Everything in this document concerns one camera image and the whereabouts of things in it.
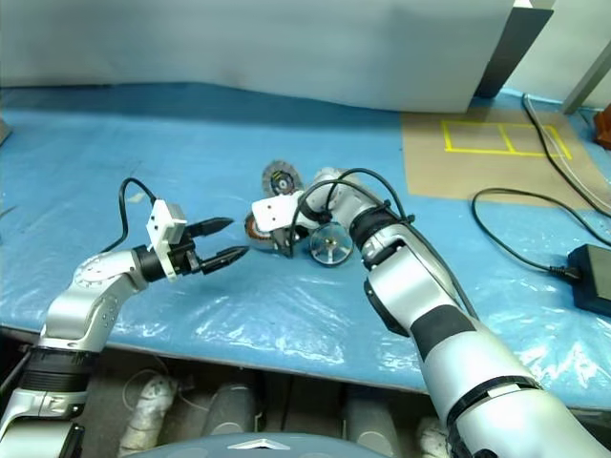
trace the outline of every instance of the black cable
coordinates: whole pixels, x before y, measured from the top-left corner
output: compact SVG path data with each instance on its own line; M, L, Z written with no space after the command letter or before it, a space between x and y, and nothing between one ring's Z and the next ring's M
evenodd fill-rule
M390 185L390 183L384 177L382 177L380 174L378 174L377 172L374 172L374 171L372 171L370 169L364 169L364 168L348 169L345 172L343 172L341 175L339 175L337 177L337 179L344 179L348 175L354 175L354 174L369 175L370 177L374 177L380 183L382 183L384 185L384 187L389 191L390 195L392 196L392 199L394 200L394 204L397 207L397 211L399 212L399 217L401 217L401 220L407 220L407 217L405 215L405 210L403 209L403 205L401 204L401 200L399 199L399 196L397 195L397 192ZM333 184L331 186L331 189L328 192L327 203L325 205L325 209L327 211L328 211L328 206L331 203L331 196L333 195L333 191L335 190L336 186L337 186L337 184Z
M102 251L100 251L100 253L106 253L108 251L111 251L114 248L117 248L125 239L127 239L127 235L129 233L129 226L127 222L127 211L125 210L125 189L127 188L127 185L130 183L134 183L136 186L138 186L142 191L146 193L146 195L151 200L151 205L155 203L155 200L157 200L157 197L153 194L153 192L149 188L146 187L146 185L142 181L140 181L137 178L133 178L133 177L125 178L121 182L121 185L118 188L118 212L121 215L121 226L123 228L123 232L121 234L121 237L119 237L113 243L111 243L106 248L104 248Z
M31 355L31 351L28 348L28 351L26 351L26 353L21 357L17 365L12 369L6 379L4 379L4 381L0 385L0 398L5 395L7 390L14 384L17 377L21 375L21 372L23 372L23 368L30 360Z
M353 183L351 181L345 181L343 179L326 179L325 181L320 181L318 183L313 184L312 186L310 186L307 191L305 191L300 197L299 197L299 202L297 203L297 208L295 208L295 213L293 214L293 220L290 223L289 226L289 230L288 230L288 256L290 258L293 257L293 247L295 245L295 226L297 226L297 218L299 217L299 214L302 211L302 208L304 207L307 198L309 196L311 196L311 194L316 191L318 188L322 188L323 186L327 186L328 184L344 184L346 186L349 186L350 188L356 189L358 192L363 193L365 196L367 196L368 198L371 199L371 201L375 202L378 205L384 205L384 202L382 202L379 198L377 198L374 194L372 194L370 191L368 191L367 189L363 188L362 186L359 186L356 183Z
M610 239L605 239L603 236L601 236L599 233L597 233L596 230L590 224L588 224L588 222L579 213L577 213L575 210L573 210L571 207L569 207L564 202L561 202L561 201L559 201L559 200L557 200L555 198L551 198L549 196L544 196L543 194L531 193L530 191L522 191L522 190L519 190L519 189L511 189L511 188L486 188L486 189L482 189L477 194L475 194L474 198L471 201L471 213L474 216L475 222L477 223L479 228L488 237L490 237L492 240L494 240L501 248L503 248L505 251L507 251L514 258L517 258L518 260L521 260L525 264L528 264L528 265L530 265L532 267L535 267L538 270L543 270L545 272L549 272L551 274L554 274L554 275L557 275L557 276L560 276L560 277L568 278L569 280L576 280L575 276L577 275L574 271L567 270L567 269L569 269L567 267L556 267L556 266L553 266L553 265L545 265L545 264L542 264L542 263L539 263L539 262L535 262L533 260L529 260L529 259L523 257L522 255L520 255L516 250L512 249L509 245L507 245L504 241L502 241L496 235L494 235L492 233L492 231L484 224L484 222L479 217L479 214L477 213L477 201L482 196L489 195L489 194L505 194L505 195L513 195L513 196L527 196L527 197L530 197L530 198L540 198L542 200L546 200L548 202L555 203L557 206L563 208L568 213L570 213L573 216L573 218L575 218L585 228L585 230L588 231L597 240L599 240L600 242L604 243L607 246L611 246L611 240Z
M601 215L605 215L606 217L611 218L611 213L600 208L599 205L594 200L592 200L590 196L588 196L583 191L583 189L581 189L579 185L575 181L573 181L573 179L571 179L568 175L566 175L566 172L564 172L559 165L556 164L556 161L552 157L552 154L550 153L550 150L547 147L547 142L545 141L544 132L542 131L541 126L535 119L535 116L533 115L533 113L531 112L531 109L529 108L528 104L526 103L527 98L528 98L528 94L522 95L522 108L526 112L526 115L528 116L531 123L535 127L535 130L537 131L538 139L541 142L541 145L543 146L543 151L545 152L545 156L547 157L547 160L550 162L550 164L552 164L552 166L556 169L556 171L560 174L560 176L564 178L564 180L575 190L575 192L577 192L577 194L579 194L583 198L583 200L588 202L592 206L592 208L594 208Z
M405 211L403 209L403 205L401 204L401 200L399 199L399 196L397 195L397 193L394 190L394 188L392 187L392 185L390 185L390 183L388 183L382 176L378 175L377 173L373 172L372 170L361 169L361 168L346 170L337 179L330 179L330 180L327 180L327 181L321 181L320 183L317 183L317 184L313 185L311 188L309 188L305 193L303 193L301 195L300 201L299 201L299 203L297 205L297 208L295 209L295 213L293 214L293 220L291 221L290 230L289 230L288 246L289 246L289 255L290 255L290 257L293 256L293 246L294 246L294 240L295 240L295 226L296 226L296 223L297 223L297 217L299 216L299 213L301 212L301 208L303 206L303 202L305 202L306 199L316 189L318 189L318 188L320 188L322 186L325 186L325 185L327 185L329 183L332 183L333 186L337 186L338 184L345 184L346 186L350 186L351 188L354 188L357 191L363 193L365 196L370 198L376 204L378 204L378 205L385 205L385 203L382 202L379 198L377 198L376 196L374 196L373 194L371 194L369 191L367 191L366 189L362 188L361 186L358 186L357 184L352 183L350 181L344 181L344 180L341 179L342 177L347 177L348 175L356 174L356 173L363 173L363 174L370 175L370 176L378 179L389 190L390 195L394 199L394 202L395 202L395 205L397 207L397 210L399 211L399 216L397 217L395 215L395 217L398 218L401 221L401 223L404 224L414 234L414 236L418 240L420 240L420 242L432 253L432 255L442 265L442 267L448 273L448 276L450 277L450 280L453 283L454 289L456 290L456 293L458 294L458 297L460 298L460 300L462 301L465 309L467 310L467 313L469 313L469 315L471 315L476 320L479 320L479 317L478 317L477 312L475 311L475 309L473 307L473 304L469 300L469 298L467 296L467 293L463 289L462 285L458 281L458 278L456 277L456 275L454 274L454 272L452 271L450 266L445 262L443 257L439 254L439 252L437 250L435 250L435 248L431 245L431 243L415 227L413 227L410 224L410 221L406 217ZM331 193L333 192L333 186L331 186L331 189L329 190L329 193L328 193L328 196L327 196L327 205L326 205L327 209L328 209L328 205L329 205L329 202L330 202Z

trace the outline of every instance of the metal disc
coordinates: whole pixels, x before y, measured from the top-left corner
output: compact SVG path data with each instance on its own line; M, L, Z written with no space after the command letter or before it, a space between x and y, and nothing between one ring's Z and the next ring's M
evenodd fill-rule
M344 227L330 222L316 229L309 237L309 252L323 265L338 265L352 254L354 244Z

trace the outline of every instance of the white wall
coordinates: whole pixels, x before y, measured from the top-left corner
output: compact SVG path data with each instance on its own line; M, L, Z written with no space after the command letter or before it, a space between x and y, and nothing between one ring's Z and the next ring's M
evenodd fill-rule
M557 0L554 14L507 87L564 100L611 40L611 0ZM611 103L611 74L586 101Z

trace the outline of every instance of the white hose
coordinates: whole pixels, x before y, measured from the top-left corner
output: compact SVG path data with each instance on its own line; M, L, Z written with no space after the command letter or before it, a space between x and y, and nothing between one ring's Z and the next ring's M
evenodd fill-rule
M153 376L144 386L121 438L119 458L150 450L157 445L163 419L174 402L177 386L176 380L160 374Z

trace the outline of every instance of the brown cardboard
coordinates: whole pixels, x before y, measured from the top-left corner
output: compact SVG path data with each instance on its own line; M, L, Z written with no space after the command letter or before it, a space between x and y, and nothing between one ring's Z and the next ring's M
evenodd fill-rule
M538 117L579 179L611 204L606 181L567 118L545 112ZM402 122L411 194L470 199L482 188L506 187L549 195L574 208L590 208L549 163L523 112L474 108L465 114L403 114ZM559 162L554 147L549 144L549 148ZM546 205L533 198L491 199Z

